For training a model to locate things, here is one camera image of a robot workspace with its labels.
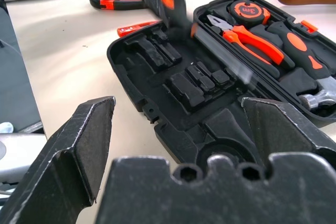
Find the table surface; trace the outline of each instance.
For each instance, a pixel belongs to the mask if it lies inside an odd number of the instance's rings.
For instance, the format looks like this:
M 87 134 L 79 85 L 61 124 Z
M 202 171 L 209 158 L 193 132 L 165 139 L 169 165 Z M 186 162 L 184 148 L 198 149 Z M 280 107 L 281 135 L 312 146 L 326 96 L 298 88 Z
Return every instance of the table surface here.
M 196 7 L 210 1 L 213 0 L 186 0 L 189 16 Z M 336 41 L 335 5 L 283 6 L 277 0 L 266 1 L 295 16 L 297 21 L 309 21 Z M 153 125 L 127 97 L 106 55 L 107 47 L 118 38 L 116 29 L 154 20 L 149 10 L 101 11 L 92 8 L 89 0 L 10 4 L 8 10 L 47 137 L 72 115 L 79 103 L 114 95 L 117 106 L 107 171 L 113 158 L 124 155 L 163 156 L 172 168 L 176 166 L 157 140 Z M 322 130 L 336 140 L 336 124 Z M 94 223 L 96 212 L 97 205 L 85 209 L 77 223 Z

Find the tool case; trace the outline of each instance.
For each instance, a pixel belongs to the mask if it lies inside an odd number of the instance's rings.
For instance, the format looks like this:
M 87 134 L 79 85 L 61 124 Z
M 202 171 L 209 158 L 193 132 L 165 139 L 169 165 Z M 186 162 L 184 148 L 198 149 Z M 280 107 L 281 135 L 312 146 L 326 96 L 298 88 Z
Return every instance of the tool case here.
M 196 163 L 204 168 L 209 156 L 224 154 L 234 164 L 263 164 L 241 106 L 245 97 L 288 102 L 317 126 L 336 121 L 335 105 L 321 106 L 313 112 L 302 105 L 299 95 L 319 91 L 317 82 L 302 68 L 285 71 L 273 64 L 280 72 L 275 79 L 224 40 L 218 27 L 207 22 L 208 14 L 226 21 L 232 19 L 228 10 L 235 1 L 238 0 L 215 0 L 197 8 L 194 22 L 258 76 L 254 85 L 243 84 L 196 39 L 172 36 L 163 23 L 120 38 L 108 48 L 108 59 L 127 95 L 139 112 L 156 123 L 158 139 L 177 162 Z M 284 22 L 306 45 L 312 46 L 331 75 L 336 75 L 334 42 L 308 22 L 295 23 L 294 17 L 264 0 L 249 1 L 269 11 L 266 26 Z M 265 35 L 254 27 L 247 28 L 260 37 Z M 278 45 L 277 38 L 270 41 Z M 246 47 L 269 60 L 257 48 Z

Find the pliers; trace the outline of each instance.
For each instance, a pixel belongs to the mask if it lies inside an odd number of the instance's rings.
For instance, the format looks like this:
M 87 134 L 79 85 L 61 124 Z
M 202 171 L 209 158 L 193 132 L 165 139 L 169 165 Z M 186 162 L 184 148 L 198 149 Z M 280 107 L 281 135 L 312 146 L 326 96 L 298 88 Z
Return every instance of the pliers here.
M 89 0 L 98 9 L 137 10 L 147 8 L 143 0 Z
M 244 44 L 250 44 L 262 52 L 264 52 L 275 64 L 285 68 L 294 68 L 294 62 L 279 48 L 272 43 L 260 38 L 249 32 L 244 26 L 232 26 L 228 22 L 217 18 L 213 15 L 207 15 L 208 20 L 214 26 L 219 27 L 223 31 L 223 38 L 234 45 L 243 55 L 252 62 L 262 67 L 272 77 L 278 79 L 280 77 L 279 70 L 263 57 L 247 48 Z

